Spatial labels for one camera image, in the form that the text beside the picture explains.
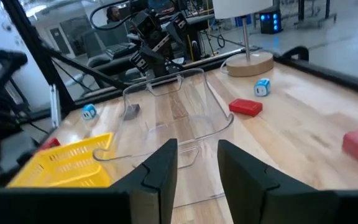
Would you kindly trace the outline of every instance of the blue die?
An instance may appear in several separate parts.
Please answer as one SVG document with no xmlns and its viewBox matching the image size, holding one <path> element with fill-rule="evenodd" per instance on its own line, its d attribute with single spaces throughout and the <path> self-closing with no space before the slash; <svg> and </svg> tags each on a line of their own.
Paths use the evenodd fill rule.
<svg viewBox="0 0 358 224">
<path fill-rule="evenodd" d="M 270 93 L 270 80 L 268 78 L 261 78 L 254 86 L 254 93 L 256 96 L 267 96 Z"/>
<path fill-rule="evenodd" d="M 84 120 L 93 119 L 96 116 L 96 108 L 93 104 L 85 105 L 82 109 L 81 116 Z"/>
</svg>

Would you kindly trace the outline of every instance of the yellow basket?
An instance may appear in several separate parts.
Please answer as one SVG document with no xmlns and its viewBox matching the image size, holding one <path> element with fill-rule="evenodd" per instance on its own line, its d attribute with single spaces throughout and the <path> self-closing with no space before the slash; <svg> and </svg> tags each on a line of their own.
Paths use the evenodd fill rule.
<svg viewBox="0 0 358 224">
<path fill-rule="evenodd" d="M 112 180 L 92 157 L 107 149 L 112 133 L 40 151 L 7 187 L 109 187 Z"/>
</svg>

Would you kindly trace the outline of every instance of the lamp base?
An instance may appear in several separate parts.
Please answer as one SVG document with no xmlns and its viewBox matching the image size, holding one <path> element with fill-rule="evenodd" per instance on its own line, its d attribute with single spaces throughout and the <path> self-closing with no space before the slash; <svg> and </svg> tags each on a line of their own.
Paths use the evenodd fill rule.
<svg viewBox="0 0 358 224">
<path fill-rule="evenodd" d="M 273 69 L 273 55 L 268 52 L 251 53 L 250 60 L 246 54 L 238 54 L 226 62 L 226 68 L 232 77 L 249 77 Z"/>
</svg>

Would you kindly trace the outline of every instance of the transparent acrylic bin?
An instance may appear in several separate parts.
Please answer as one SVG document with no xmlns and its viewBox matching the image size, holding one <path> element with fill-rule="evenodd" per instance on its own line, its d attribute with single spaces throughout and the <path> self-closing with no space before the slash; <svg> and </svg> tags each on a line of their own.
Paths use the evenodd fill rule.
<svg viewBox="0 0 358 224">
<path fill-rule="evenodd" d="M 110 149 L 97 149 L 93 154 L 113 180 L 124 177 L 166 141 L 176 138 L 174 207 L 223 195 L 216 153 L 218 140 L 231 135 L 234 117 L 221 107 L 202 69 L 132 85 L 123 97 L 121 121 L 114 128 Z M 140 106 L 137 114 L 136 105 Z"/>
</svg>

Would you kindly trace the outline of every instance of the wooden table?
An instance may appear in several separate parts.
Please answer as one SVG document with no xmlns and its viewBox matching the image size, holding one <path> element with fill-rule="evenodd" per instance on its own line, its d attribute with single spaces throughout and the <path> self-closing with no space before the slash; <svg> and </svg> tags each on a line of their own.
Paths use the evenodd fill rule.
<svg viewBox="0 0 358 224">
<path fill-rule="evenodd" d="M 343 135 L 358 128 L 358 93 L 275 63 L 273 70 L 233 78 L 207 73 L 224 108 L 236 98 L 260 101 L 264 110 L 251 118 L 235 114 L 232 142 L 265 163 L 317 189 L 358 189 L 358 162 L 342 153 Z M 272 92 L 258 98 L 254 83 L 269 78 Z M 98 105 L 97 121 L 85 123 L 71 112 L 52 134 L 62 144 L 112 131 L 122 98 Z M 232 223 L 224 197 L 175 208 L 172 223 Z"/>
</svg>

